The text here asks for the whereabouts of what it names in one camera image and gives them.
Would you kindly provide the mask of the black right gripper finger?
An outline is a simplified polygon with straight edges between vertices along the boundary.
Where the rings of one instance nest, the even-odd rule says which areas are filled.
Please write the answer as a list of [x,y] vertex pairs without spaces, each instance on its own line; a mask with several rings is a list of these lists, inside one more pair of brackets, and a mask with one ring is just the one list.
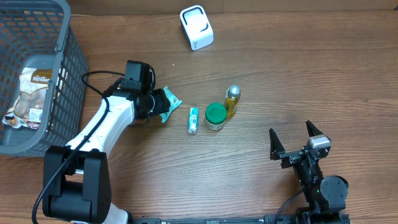
[[269,130],[269,136],[271,142],[270,159],[274,161],[279,160],[280,156],[285,153],[285,148],[272,128]]
[[308,135],[310,137],[319,136],[323,134],[310,120],[306,121],[306,126],[307,126]]

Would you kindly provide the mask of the teal white wet wipes pack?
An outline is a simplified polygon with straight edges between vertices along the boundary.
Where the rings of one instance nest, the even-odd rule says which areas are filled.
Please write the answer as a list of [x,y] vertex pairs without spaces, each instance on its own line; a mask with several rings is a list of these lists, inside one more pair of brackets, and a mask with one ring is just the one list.
[[177,109],[182,103],[183,101],[178,99],[168,88],[168,86],[165,86],[163,88],[165,95],[170,103],[170,107],[168,112],[162,113],[160,114],[160,117],[162,118],[162,123],[165,123],[169,116],[172,114],[172,112]]

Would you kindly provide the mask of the teal snack packet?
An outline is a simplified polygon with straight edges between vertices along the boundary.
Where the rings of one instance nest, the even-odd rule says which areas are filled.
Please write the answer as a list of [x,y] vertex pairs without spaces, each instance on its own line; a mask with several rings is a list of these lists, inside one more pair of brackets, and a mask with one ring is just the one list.
[[198,130],[198,108],[190,108],[188,117],[188,133],[196,134]]

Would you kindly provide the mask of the green lid white jar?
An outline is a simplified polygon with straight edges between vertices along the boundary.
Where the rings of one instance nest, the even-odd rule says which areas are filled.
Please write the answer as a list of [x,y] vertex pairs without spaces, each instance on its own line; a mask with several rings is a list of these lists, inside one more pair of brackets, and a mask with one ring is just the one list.
[[224,127],[227,119],[227,110],[221,103],[212,103],[208,105],[205,111],[205,124],[213,131]]

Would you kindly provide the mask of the yellow dish soap bottle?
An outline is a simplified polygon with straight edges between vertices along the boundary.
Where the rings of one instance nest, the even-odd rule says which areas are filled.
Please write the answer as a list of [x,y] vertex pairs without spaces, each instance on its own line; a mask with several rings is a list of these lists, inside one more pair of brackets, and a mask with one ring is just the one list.
[[227,89],[224,100],[224,107],[227,110],[227,117],[231,118],[235,115],[240,97],[241,89],[238,85],[231,85]]

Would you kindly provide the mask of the brown white snack packet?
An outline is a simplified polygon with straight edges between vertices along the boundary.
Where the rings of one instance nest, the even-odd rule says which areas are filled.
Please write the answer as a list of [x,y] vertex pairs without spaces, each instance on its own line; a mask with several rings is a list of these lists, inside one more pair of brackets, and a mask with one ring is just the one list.
[[2,123],[14,129],[38,129],[51,77],[52,69],[24,68],[19,76],[19,96]]

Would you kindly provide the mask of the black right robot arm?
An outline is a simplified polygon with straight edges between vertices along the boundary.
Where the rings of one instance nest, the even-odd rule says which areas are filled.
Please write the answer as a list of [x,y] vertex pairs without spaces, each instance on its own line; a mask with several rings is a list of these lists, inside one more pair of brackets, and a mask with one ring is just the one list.
[[[331,139],[324,135],[311,121],[306,121],[308,141],[301,149],[286,152],[276,132],[269,130],[270,159],[280,160],[281,168],[293,167],[301,189],[282,204],[275,215],[264,217],[267,223],[350,224],[346,208],[348,181],[338,175],[325,177],[318,164],[331,149]],[[282,215],[283,209],[300,194],[304,194],[306,207],[299,207],[292,215]]]

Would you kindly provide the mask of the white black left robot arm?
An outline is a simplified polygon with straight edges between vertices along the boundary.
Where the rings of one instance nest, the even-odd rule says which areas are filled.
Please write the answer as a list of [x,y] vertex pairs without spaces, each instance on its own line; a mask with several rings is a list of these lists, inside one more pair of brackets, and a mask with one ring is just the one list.
[[169,107],[161,88],[136,98],[117,89],[103,98],[80,134],[45,153],[44,215],[73,223],[132,223],[132,215],[112,202],[108,156],[133,121],[164,113]]

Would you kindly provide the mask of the white black barcode scanner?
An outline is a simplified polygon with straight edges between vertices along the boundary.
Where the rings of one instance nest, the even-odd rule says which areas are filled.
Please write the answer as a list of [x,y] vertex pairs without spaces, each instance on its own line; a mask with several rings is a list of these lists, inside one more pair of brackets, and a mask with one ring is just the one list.
[[210,21],[201,5],[190,6],[180,12],[180,22],[184,34],[193,51],[211,45],[214,32]]

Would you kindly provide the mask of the grey plastic mesh basket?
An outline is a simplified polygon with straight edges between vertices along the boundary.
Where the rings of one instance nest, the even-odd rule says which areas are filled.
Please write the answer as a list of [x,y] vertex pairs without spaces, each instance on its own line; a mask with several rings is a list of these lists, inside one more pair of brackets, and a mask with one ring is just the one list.
[[1,123],[1,154],[42,157],[78,132],[85,97],[85,55],[70,27],[66,1],[1,1],[1,116],[20,98],[20,75],[28,68],[51,70],[45,79],[37,129]]

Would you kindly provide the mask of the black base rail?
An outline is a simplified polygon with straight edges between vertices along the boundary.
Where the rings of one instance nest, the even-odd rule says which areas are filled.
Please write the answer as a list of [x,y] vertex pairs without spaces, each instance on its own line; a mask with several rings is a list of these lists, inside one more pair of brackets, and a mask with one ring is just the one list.
[[293,223],[315,223],[315,224],[350,224],[348,215],[313,217],[312,221],[296,220],[295,215],[279,215],[275,222],[276,215],[265,215],[264,217],[239,217],[239,218],[184,218],[161,220],[160,218],[132,218],[129,216],[127,223],[131,224],[293,224]]

